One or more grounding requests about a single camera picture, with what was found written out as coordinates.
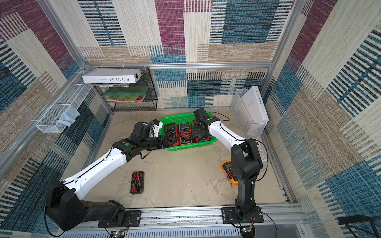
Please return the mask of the small black multimeter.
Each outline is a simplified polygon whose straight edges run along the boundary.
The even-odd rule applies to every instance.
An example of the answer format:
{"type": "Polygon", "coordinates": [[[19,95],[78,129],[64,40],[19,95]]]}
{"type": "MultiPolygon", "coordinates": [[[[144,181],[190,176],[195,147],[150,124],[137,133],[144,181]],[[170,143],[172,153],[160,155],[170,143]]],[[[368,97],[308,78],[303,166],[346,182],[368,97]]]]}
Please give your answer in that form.
{"type": "Polygon", "coordinates": [[[196,143],[211,141],[211,136],[208,135],[200,125],[194,125],[192,129],[193,140],[196,143]]]}

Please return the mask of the yellow clamp meter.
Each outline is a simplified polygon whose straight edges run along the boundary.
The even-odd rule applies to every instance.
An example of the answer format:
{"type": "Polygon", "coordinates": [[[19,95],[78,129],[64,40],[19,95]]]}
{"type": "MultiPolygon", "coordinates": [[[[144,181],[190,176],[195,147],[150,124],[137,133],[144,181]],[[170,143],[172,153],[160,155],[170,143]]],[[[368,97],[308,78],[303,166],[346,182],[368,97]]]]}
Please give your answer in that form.
{"type": "Polygon", "coordinates": [[[232,170],[231,160],[228,160],[228,161],[221,163],[221,167],[222,167],[223,171],[225,172],[229,182],[231,183],[231,186],[237,185],[238,180],[237,180],[237,178],[236,178],[236,176],[232,170]]]}

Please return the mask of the black pocket multimeter with leads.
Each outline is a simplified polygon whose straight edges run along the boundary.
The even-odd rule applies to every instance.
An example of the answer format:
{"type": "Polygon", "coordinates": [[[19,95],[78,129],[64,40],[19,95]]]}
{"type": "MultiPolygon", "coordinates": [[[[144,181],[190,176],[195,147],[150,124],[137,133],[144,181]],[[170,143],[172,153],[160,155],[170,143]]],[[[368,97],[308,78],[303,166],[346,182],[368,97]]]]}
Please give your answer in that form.
{"type": "Polygon", "coordinates": [[[143,171],[134,171],[132,174],[132,182],[130,193],[141,194],[144,191],[144,172],[143,171]]]}

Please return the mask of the red Delixi multimeter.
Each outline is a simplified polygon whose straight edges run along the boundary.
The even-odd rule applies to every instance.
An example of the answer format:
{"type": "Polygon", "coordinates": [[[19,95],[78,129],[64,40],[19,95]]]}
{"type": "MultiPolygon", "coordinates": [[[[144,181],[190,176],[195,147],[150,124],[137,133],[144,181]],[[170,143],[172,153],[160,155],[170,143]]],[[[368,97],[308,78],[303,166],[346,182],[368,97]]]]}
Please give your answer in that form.
{"type": "Polygon", "coordinates": [[[193,119],[192,124],[193,126],[199,126],[199,122],[197,121],[197,119],[193,119]]]}

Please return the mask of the red Aneng multimeter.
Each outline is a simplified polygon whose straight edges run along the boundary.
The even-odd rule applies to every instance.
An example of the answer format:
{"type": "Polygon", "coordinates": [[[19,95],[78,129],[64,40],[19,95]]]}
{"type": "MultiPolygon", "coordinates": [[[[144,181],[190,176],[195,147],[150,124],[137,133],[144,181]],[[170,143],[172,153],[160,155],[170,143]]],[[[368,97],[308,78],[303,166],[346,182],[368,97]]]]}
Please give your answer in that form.
{"type": "Polygon", "coordinates": [[[164,126],[164,138],[168,147],[180,145],[179,132],[176,123],[170,123],[164,126]]]}

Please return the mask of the orange Victor multimeter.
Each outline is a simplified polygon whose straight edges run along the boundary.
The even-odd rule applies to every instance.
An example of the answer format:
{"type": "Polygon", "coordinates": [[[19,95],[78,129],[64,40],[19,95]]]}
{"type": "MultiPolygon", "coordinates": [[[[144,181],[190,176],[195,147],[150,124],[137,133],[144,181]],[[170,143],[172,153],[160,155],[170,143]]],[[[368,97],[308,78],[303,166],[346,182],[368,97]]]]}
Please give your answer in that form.
{"type": "Polygon", "coordinates": [[[180,145],[188,145],[193,143],[192,128],[190,123],[179,125],[180,145]]]}

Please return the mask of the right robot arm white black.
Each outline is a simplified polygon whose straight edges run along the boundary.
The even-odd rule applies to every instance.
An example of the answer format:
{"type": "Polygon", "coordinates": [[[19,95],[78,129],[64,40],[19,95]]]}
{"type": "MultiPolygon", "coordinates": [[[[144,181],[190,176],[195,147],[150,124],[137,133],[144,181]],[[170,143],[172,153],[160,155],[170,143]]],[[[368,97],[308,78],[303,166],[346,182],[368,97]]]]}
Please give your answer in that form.
{"type": "Polygon", "coordinates": [[[263,222],[263,214],[255,202],[255,184],[263,162],[256,139],[238,136],[216,116],[210,116],[204,108],[194,111],[201,131],[217,138],[229,150],[231,166],[238,180],[238,194],[235,199],[235,216],[240,222],[263,222]]]}

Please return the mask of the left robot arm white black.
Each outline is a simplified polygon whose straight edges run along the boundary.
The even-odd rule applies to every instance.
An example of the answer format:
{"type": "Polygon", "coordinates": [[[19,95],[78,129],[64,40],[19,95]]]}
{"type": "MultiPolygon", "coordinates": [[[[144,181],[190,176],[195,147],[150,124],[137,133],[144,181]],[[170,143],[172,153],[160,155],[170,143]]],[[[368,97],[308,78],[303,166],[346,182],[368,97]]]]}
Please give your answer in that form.
{"type": "Polygon", "coordinates": [[[101,158],[82,171],[63,181],[53,180],[47,185],[44,218],[50,218],[66,232],[82,222],[101,221],[116,226],[126,223],[125,207],[115,201],[86,201],[84,197],[100,181],[143,151],[164,149],[169,146],[159,135],[163,123],[159,120],[138,122],[130,137],[112,144],[101,158]]]}

